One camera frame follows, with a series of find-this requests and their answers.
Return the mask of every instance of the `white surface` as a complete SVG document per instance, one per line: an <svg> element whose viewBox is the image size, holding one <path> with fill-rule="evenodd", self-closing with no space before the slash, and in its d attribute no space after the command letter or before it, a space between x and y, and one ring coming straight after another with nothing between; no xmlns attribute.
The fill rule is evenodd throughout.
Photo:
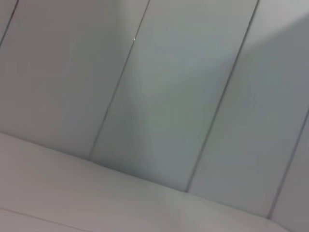
<svg viewBox="0 0 309 232"><path fill-rule="evenodd" d="M152 0L92 160L185 190L256 0Z"/></svg>
<svg viewBox="0 0 309 232"><path fill-rule="evenodd" d="M4 35L6 26L10 20L16 1L17 0L0 1L0 41Z"/></svg>
<svg viewBox="0 0 309 232"><path fill-rule="evenodd" d="M309 121L297 146L272 219L290 231L309 228Z"/></svg>
<svg viewBox="0 0 309 232"><path fill-rule="evenodd" d="M0 131L86 157L146 4L21 0L0 51Z"/></svg>
<svg viewBox="0 0 309 232"><path fill-rule="evenodd" d="M308 1L261 0L191 193L268 214L309 105L305 13Z"/></svg>
<svg viewBox="0 0 309 232"><path fill-rule="evenodd" d="M81 232L17 213L0 210L0 231L2 232Z"/></svg>
<svg viewBox="0 0 309 232"><path fill-rule="evenodd" d="M286 232L275 223L0 134L0 208L90 232Z"/></svg>

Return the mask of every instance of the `wall panel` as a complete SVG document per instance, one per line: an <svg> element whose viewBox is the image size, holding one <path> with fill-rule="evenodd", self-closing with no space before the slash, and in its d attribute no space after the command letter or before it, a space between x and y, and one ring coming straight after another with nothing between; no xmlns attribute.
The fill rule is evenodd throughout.
<svg viewBox="0 0 309 232"><path fill-rule="evenodd" d="M20 1L0 50L0 131L87 157L146 4Z"/></svg>
<svg viewBox="0 0 309 232"><path fill-rule="evenodd" d="M0 1L0 41L4 35L5 29L9 23L11 14L14 10L17 0Z"/></svg>
<svg viewBox="0 0 309 232"><path fill-rule="evenodd" d="M255 0L151 0L96 163L185 190Z"/></svg>
<svg viewBox="0 0 309 232"><path fill-rule="evenodd" d="M260 1L191 193L268 215L309 105L308 14Z"/></svg>
<svg viewBox="0 0 309 232"><path fill-rule="evenodd" d="M293 232L309 228L309 121L304 127L272 220Z"/></svg>

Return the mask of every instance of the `panel seam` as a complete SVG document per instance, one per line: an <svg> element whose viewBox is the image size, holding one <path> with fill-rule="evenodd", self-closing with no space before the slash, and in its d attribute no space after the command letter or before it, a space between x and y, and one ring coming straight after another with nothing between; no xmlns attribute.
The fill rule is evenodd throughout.
<svg viewBox="0 0 309 232"><path fill-rule="evenodd" d="M147 2L146 8L145 8L145 10L144 10L144 13L143 13L143 15L142 15L142 17L141 17L141 20L140 20L140 23L139 23L139 27L138 27L138 29L137 29L137 31L136 31L136 34L135 34L135 37L134 37L134 39L133 39L133 43L132 43L132 45L131 45L131 47L130 47L128 56L126 57L125 64L124 64L124 66L123 66L123 68L122 68L120 77L119 77L119 79L118 79L118 81L117 81L116 87L115 87L114 92L113 92L113 94L112 94L112 98L111 98L111 100L110 100L110 102L109 102L109 104L108 104L108 107L107 107L107 109L106 109L104 118L103 118L103 120L102 120L102 123L101 123L101 125L100 125L100 127L99 127L98 133L97 133L97 135L96 135L96 137L95 137L95 140L94 140L94 142L93 142L93 145L92 145L92 147L91 147L90 153L89 153L88 157L86 158L86 159L89 160L89 161L91 161L91 159L92 159L92 157L93 157L93 152L94 152L95 146L96 146L97 143L98 143L99 135L100 135L100 133L101 133L101 131L102 131L102 129L103 129L103 126L104 126L104 124L105 124L107 115L108 115L108 113L109 113L109 109L110 109L110 107L111 107L111 105L112 105L112 102L113 102L113 100L114 100L114 98L115 98L116 92L117 92L117 90L118 90L118 88L119 88L120 81L121 81L122 76L123 76L123 74L124 74L124 72L125 72L127 62L128 62L129 57L130 57L130 55L131 55L131 51L132 51L132 49L133 49L133 46L134 46L134 43L135 43L135 41L136 41L137 35L138 35L139 31L140 31L141 24L142 24L142 22L143 22L143 20L144 20L144 17L145 17L145 15L146 15L146 11L147 11L147 9L148 9L149 3L150 3L150 0L148 0L148 2Z"/></svg>
<svg viewBox="0 0 309 232"><path fill-rule="evenodd" d="M202 158L202 155L203 155L203 151L205 150L206 143L207 143L207 141L208 141L208 139L209 139L209 136L210 136L210 134L211 134L211 131L212 131L212 129L213 129L213 125L214 125L214 123L215 123L215 121L216 121L216 117L217 117L217 115L218 115L218 112L219 112L220 107L221 107L221 105L222 105L223 99L224 99L224 97L225 97L226 90L227 90L227 88L228 88L228 86L229 86L229 83L230 83L230 81L231 81L231 79L232 79L232 76L233 76L233 74L234 74L235 67L236 67L236 65L237 65L238 59L239 59L239 57L240 57L240 54L241 54L241 52L242 52L242 50L243 50L243 47L244 47L244 44L245 44L245 42L246 42L247 36L248 36L248 34L249 34L249 31L250 31L250 29L251 29L251 25L252 25L252 22L253 22L253 20L254 20L255 13L256 13L256 11L257 11L257 8L258 8L258 6L259 6L259 3L260 3L260 0L257 0L257 1L256 1L256 4L255 4L255 7L254 7L254 10L253 10L253 13L252 13L251 18L250 18L250 21L249 21L249 23L248 23L247 30L246 30L246 32L245 32L245 34L244 34L244 37L243 37L242 42L241 42L241 44L240 44L238 53L237 53L236 58L235 58L235 60L234 60L232 69L231 69L230 74L229 74L229 76L228 76L228 78L227 78L227 81L226 81L226 83L225 83L225 87L224 87L224 89L223 89L223 91L222 91L222 94L221 94L221 97L220 97L220 99L219 99L219 102L218 102L218 104L217 104L217 108L216 108L215 113L214 113L214 115L213 115L213 117L212 117L211 124L210 124L209 129L208 129L208 131L207 131L207 133L206 133L206 137L205 137L204 142L203 142L203 144L202 144L202 147L201 147L201 149L200 149L200 151L199 151L197 160L196 160L196 162L195 162L195 164L194 164L194 167L193 167L191 176L190 176L190 178L189 178L187 187L186 187L186 189L185 189L185 192L189 192L190 188L192 187L192 182L193 182L194 176L196 175L197 170L198 170L198 164L199 164L200 161L201 161L201 158Z"/></svg>
<svg viewBox="0 0 309 232"><path fill-rule="evenodd" d="M296 139L296 142L295 142L295 144L294 144L294 147L293 147L292 153L291 153L291 155L290 155L289 161L288 161L288 163L287 163L287 165L286 165L286 167L285 167L285 169L284 169L284 173L283 173L282 179L281 179L281 181L280 181L280 183L279 183L279 186L278 186L277 191L276 191L276 195L275 195L275 197L274 197L274 200L273 200L273 202L272 202L272 204L271 204L269 213L268 213L268 215L267 215L267 219L269 219L269 220L271 220L272 215L273 215L273 213L274 213L274 211L275 211L275 208L276 208L276 205L277 205L277 203L278 203L280 194L281 194L281 192L282 192L284 183L285 183L285 181L286 181L287 175L288 175L288 173L289 173L289 171L290 171L290 168L291 168L293 159L294 159L294 157L295 157L295 153L296 153L296 150L297 150L299 141L300 141L300 139L301 139L301 136L302 136L302 134L303 134L304 128L305 128L305 126L306 126L306 123L307 123L307 120L308 120L308 116L309 116L309 109L307 110L307 113L306 113L305 119L304 119L304 121L303 121L302 127L301 127L301 129L300 129L300 132L299 132L298 137L297 137L297 139Z"/></svg>
<svg viewBox="0 0 309 232"><path fill-rule="evenodd" d="M9 27L10 27L10 24L11 24L11 21L12 21L12 19L13 19L14 14L15 14L15 11L16 11L16 8L17 8L18 3L19 3L19 0L16 1L15 6L14 6L14 8L13 8L13 11L12 11L12 13L11 13L10 19L9 19L9 21L8 21L6 27L5 27L3 36L2 36L2 38L1 38L1 40L0 40L0 48L1 48L1 46L2 46L2 43L3 43L4 38L5 38L5 36L6 36L6 33L7 33L8 29L9 29Z"/></svg>

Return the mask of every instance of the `vertical groove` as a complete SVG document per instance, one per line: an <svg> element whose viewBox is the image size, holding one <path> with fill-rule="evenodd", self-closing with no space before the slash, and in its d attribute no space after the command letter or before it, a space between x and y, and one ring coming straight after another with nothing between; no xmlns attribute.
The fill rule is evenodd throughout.
<svg viewBox="0 0 309 232"><path fill-rule="evenodd" d="M97 142L98 142L98 137L99 137L99 135L100 135L100 132L102 131L102 128L103 128L103 125L104 125L105 120L106 120L106 118L107 118L109 109L110 109L110 107L111 107L111 105L112 105L112 102L113 102L113 100L114 100L114 98L115 98L115 95L116 95L116 92L117 92L117 90L118 90L120 81L121 81L121 79L122 79L122 76L123 76L124 71L125 71L125 68L126 68L127 61L129 60L129 57L130 57L130 55L131 55L132 48L133 48L134 43L135 43L135 41L136 41L137 35L138 35L139 31L140 31L140 26L141 26L141 24L142 24L142 22L143 22L143 19L144 19L144 17L145 17L146 11L147 11L148 6L149 6L149 3L150 3L150 0L148 0L147 5L146 5L146 8L145 8L145 11L144 11L144 13L143 13L143 15L142 15L142 17L141 17L140 24L139 24L139 27L137 28L137 31L136 31L136 34L135 34L133 43L132 43L131 48L130 48L130 50L129 50L128 56L126 57L125 64L124 64L124 66L123 66L123 68L122 68L120 77L119 77L118 82L117 82L117 84L116 84L115 90L114 90L114 92L113 92L113 94L112 94L112 98L111 98L111 100L110 100L110 102L109 102L109 104L108 104L107 110L106 110L106 112L105 112L104 118L103 118L102 123L101 123L101 125L100 125L99 131L98 131L98 133L97 133L97 135L96 135L96 137L95 137L95 140L94 140L94 142L93 142L93 145L92 145L92 148L91 148L91 150L90 150L90 153L89 153L89 155L88 155L87 160L91 160L91 158L92 158L92 156L93 156L93 151L94 151L94 148L95 148L95 146L96 146L96 144L97 144Z"/></svg>
<svg viewBox="0 0 309 232"><path fill-rule="evenodd" d="M16 8L17 8L18 3L19 3L19 0L17 0L16 3L15 3L15 6L14 6L14 9L13 9L13 11L12 11L12 13L11 13L9 22L8 22L8 24L6 25L6 28L5 28L4 33L3 33L3 36L2 36L2 38L1 38L1 40L0 40L0 48L1 48L2 43L3 43L3 41L4 41L4 37L5 37L5 35L6 35L7 31L8 31L8 29L9 29L9 26L10 26L10 24L11 24L11 21L12 21L12 19L13 19L13 16L14 16L14 14L15 14L15 11L16 11Z"/></svg>
<svg viewBox="0 0 309 232"><path fill-rule="evenodd" d="M269 210L269 213L268 213L268 215L267 215L267 219L271 219L271 218L272 218L272 215L273 215L273 213L274 213L274 211L275 211L275 208L276 208L278 199L279 199L280 194L281 194L281 192L282 192L282 188L283 188L284 182L285 182L285 180L286 180L286 177L287 177L287 175L288 175L288 173L289 173L291 164L292 164L292 162L293 162L293 159L294 159L294 156L295 156L295 153L296 153L296 149L297 149L297 146L298 146L298 144L299 144L301 135L303 134L304 128L305 128L305 126L306 126L306 122L307 122L308 116L309 116L309 109L308 109L308 111L307 111L307 113L306 113L305 120L304 120L303 125L302 125L302 127L301 127L301 129L300 129L300 132L299 132L299 134L298 134L298 137L297 137L297 140L296 140L295 145L294 145L294 147L293 147L293 150L292 150L291 156L290 156L290 158L289 158L289 161L288 161L288 163L287 163L287 165L286 165L286 167L285 167L285 170L284 170L284 173L283 173L283 177L282 177L282 179L281 179L281 181L280 181L280 183L279 183L279 186L278 186L276 195L275 195L275 197L274 197L274 201L272 202L271 207L270 207L270 210Z"/></svg>
<svg viewBox="0 0 309 232"><path fill-rule="evenodd" d="M215 123L216 117L217 117L217 115L218 115L220 106L221 106L221 104L222 104L223 98L224 98L225 93L226 93L226 90L227 90L227 87L228 87L228 85L229 85L229 83L230 83L231 77L233 76L233 73L234 73L234 70L235 70L237 61L238 61L238 59L239 59L239 56L240 56L240 54L241 54L241 51L242 51L243 46L244 46L244 44L245 44L245 41L246 41L246 39L247 39L247 36L248 36L249 31L250 31L250 28L251 28L251 25L252 25L252 22L253 22L255 13L256 13L257 8L258 8L258 5L259 5L259 2L260 2L260 0L257 0L257 1L256 1L256 5L255 5L255 7L254 7L254 10L253 10L251 19L250 19L250 21L249 21L249 23L248 23L248 27L247 27L246 33L245 33L245 35L244 35L244 37L243 37L243 39L242 39L242 42L241 42L240 48L239 48L239 50L238 50L238 53L237 53L237 55L236 55L236 58L235 58L235 60L234 60L234 63L233 63L231 72L230 72L230 74L229 74L229 76L228 76L228 78L227 78L225 87L224 87L224 89L223 89L223 92L222 92L222 95L221 95L221 97L220 97L220 99L219 99L219 102L218 102L216 111L215 111L214 116L213 116L213 118L212 118L212 120L211 120L210 127L209 127L209 129L208 129L208 131L207 131L205 140L204 140L204 142L203 142L203 144L202 144L202 147L201 147L200 152L199 152L199 154L198 154L197 160L196 160L195 165L194 165L194 167L193 167L193 171L192 171L191 176L190 176L190 178L189 178L188 185L187 185L187 188L186 188L185 192L189 192L189 189L191 188L191 184L192 184L193 178L194 178L194 176L195 176L195 174L196 174L196 172L197 172L198 164L199 164L199 162L200 162L200 160L201 160L201 157L202 157L202 155L203 155L203 151L204 151L204 149L205 149L205 146L206 146L206 143L207 143L207 141L208 141L209 135L210 135L210 133L211 133L211 131L212 131L212 128L213 128L213 125L214 125L214 123Z"/></svg>

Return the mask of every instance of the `white plastic panel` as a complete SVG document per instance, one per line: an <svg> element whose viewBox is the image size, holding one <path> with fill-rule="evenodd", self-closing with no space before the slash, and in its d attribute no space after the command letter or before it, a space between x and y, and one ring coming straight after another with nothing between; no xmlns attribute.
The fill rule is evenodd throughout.
<svg viewBox="0 0 309 232"><path fill-rule="evenodd" d="M150 1L92 160L185 190L255 3Z"/></svg>
<svg viewBox="0 0 309 232"><path fill-rule="evenodd" d="M0 189L0 208L88 232L287 232L265 218L3 134Z"/></svg>
<svg viewBox="0 0 309 232"><path fill-rule="evenodd" d="M0 231L3 232L82 232L49 221L0 209Z"/></svg>
<svg viewBox="0 0 309 232"><path fill-rule="evenodd" d="M260 1L191 193L267 216L309 105L307 14Z"/></svg>
<svg viewBox="0 0 309 232"><path fill-rule="evenodd" d="M272 220L293 232L309 229L309 121L305 125Z"/></svg>
<svg viewBox="0 0 309 232"><path fill-rule="evenodd" d="M89 155L147 0L22 0L0 51L0 131Z"/></svg>
<svg viewBox="0 0 309 232"><path fill-rule="evenodd" d="M17 0L1 0L0 1L0 41L9 23L11 14L16 5L16 1Z"/></svg>

